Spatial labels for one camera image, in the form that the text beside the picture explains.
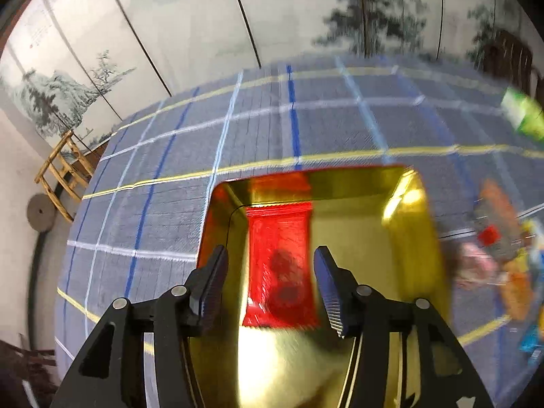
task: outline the wall mural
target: wall mural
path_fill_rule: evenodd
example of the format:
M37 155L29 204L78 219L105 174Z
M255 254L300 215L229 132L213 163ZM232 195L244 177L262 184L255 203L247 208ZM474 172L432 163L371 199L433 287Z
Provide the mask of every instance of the wall mural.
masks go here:
M0 89L52 146L67 128L94 148L121 121L255 67L237 0L31 0L0 57ZM301 54L416 54L479 66L507 29L544 42L516 0L241 0L263 65Z

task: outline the yellow stripe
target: yellow stripe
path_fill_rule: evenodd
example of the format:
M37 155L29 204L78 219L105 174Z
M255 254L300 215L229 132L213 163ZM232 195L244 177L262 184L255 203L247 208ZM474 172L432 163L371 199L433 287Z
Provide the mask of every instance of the yellow stripe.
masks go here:
M347 70L351 75L355 77L359 77L362 75L391 75L391 67L349 67ZM401 68L400 71L408 77L417 78L417 79L425 79L425 80L440 80L455 86L478 89L481 92L486 92L489 94L499 94L503 91L503 89L500 87L490 86L489 84L481 83L480 81L477 81L477 80L462 78L460 76L449 75L447 73L442 73L442 72L433 72L430 70L407 69L407 68ZM339 77L339 76L340 76L340 73L338 72L338 69L305 70L302 72L293 72L291 74L291 78L295 80ZM277 76L268 76L268 77L266 76L264 78L258 78L256 80L242 83L240 85L240 89L260 87L270 83L278 83L280 81L287 81L288 79L289 79L289 74L281 74ZM169 110L172 110L173 108L180 107L189 103L195 103L197 101L202 101L203 99L208 99L211 97L215 97L217 95L228 94L229 92L232 92L234 89L235 89L235 86L233 85L225 86L210 92L202 93L200 95L197 95L196 97L183 99L181 101L178 101L177 103L170 104L169 106L163 107L162 109L157 110L156 112L142 116L142 118L138 118L136 121L133 121L129 124L125 124L119 127L119 129L117 129L115 133L112 133L112 136L115 135L117 132L119 132L119 130L126 129L127 127L131 125L138 124L142 121L145 121L146 119L152 118L155 115L168 112Z
M70 305L72 305L74 308L77 308L79 311L81 311L85 316L87 316L90 320L92 320L95 324L99 323L100 316L95 315L94 313L91 313L90 311L85 310L83 305L81 305L79 302L77 302L74 298L68 296L64 291L62 291L60 288L56 288L56 292L61 296L61 298L65 299L66 302L68 302ZM149 342L143 343L143 350L146 353L155 354L155 349L153 348L153 345Z
M488 322L485 325L482 325L481 327L473 329L471 332L466 333L465 335L462 335L458 338L458 341L462 346L469 345L473 342L476 342L478 339L487 336L489 333L495 331L503 325L506 325L511 320L512 319L510 318L510 316L503 315L499 318L496 318L495 320Z
M505 144L494 144L488 146L448 146L448 147L397 147L391 148L386 153L391 156L414 156L414 155L428 155L428 156L441 156L449 155L455 152L459 152L462 155L480 155L491 152L509 152L516 153L527 158L544 158L544 152L542 151L526 151L519 147L508 146ZM320 161L332 161L332 160L353 160L358 158L377 158L383 154L378 150L355 150L350 152L338 152L338 153L320 153L315 155L304 155L300 157L303 162L320 162ZM239 164L236 166L223 167L217 170L217 173L232 173L251 169L262 169L263 167L279 167L289 166L296 163L296 159L292 156L283 159L268 159L264 161L257 161L254 163ZM144 185L160 184L174 181L191 180L193 178L202 178L211 175L211 170L203 170L201 172L178 174L165 178L157 178L156 180L142 180L133 184L126 184L115 189L103 190L96 193L89 193L83 196L83 199L94 198L96 196L103 196L105 194L114 193L116 191L135 189L136 187L142 187Z
M92 320L95 324L98 323L100 320L100 317L97 315L86 311L85 308L75 301L75 299L68 296L66 293L64 293L60 288L57 287L56 292L63 298L66 299L66 301L72 305L73 307L77 308L79 311L81 311L84 315L86 315L90 320ZM465 335L462 335L458 337L458 341L462 346L470 345L473 342L476 342L478 339L481 339L482 337L487 336L488 334L492 333L496 329L502 327L503 325L506 325L508 322L511 321L510 316L503 315L499 318L496 318L495 320L492 320L488 322L485 325L482 325L481 327L478 327L474 330L472 330L469 333L466 333ZM153 345L149 342L143 343L143 350L151 355L155 354L155 350L153 348Z

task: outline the red candy wrapper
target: red candy wrapper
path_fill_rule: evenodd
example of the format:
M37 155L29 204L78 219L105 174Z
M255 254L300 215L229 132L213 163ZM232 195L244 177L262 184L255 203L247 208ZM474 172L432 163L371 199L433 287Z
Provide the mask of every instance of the red candy wrapper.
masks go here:
M248 327L314 327L308 263L310 202L249 207Z

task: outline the round disc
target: round disc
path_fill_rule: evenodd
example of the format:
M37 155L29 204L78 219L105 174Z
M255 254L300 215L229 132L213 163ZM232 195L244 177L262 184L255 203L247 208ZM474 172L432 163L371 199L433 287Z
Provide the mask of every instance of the round disc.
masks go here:
M47 232L55 221L55 205L45 193L35 194L27 205L27 219L37 232Z

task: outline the gold container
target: gold container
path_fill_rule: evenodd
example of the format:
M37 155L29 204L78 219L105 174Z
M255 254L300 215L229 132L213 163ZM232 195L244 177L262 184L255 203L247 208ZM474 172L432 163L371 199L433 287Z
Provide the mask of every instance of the gold container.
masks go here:
M353 339L338 338L330 327L313 266L319 328L241 326L249 276L245 209L299 201L311 201L313 207L310 261L314 250L326 245L338 266L351 270L358 283L388 299L427 298L447 319L449 288L439 243L425 189L413 169L334 168L223 182L211 195L198 257L202 266L216 245L227 247L221 312L209 334L190 340L208 407L336 407L343 391L349 391L347 370L360 351ZM400 338L390 336L385 406L393 407L399 391ZM408 342L408 349L408 357L417 359L417 342Z

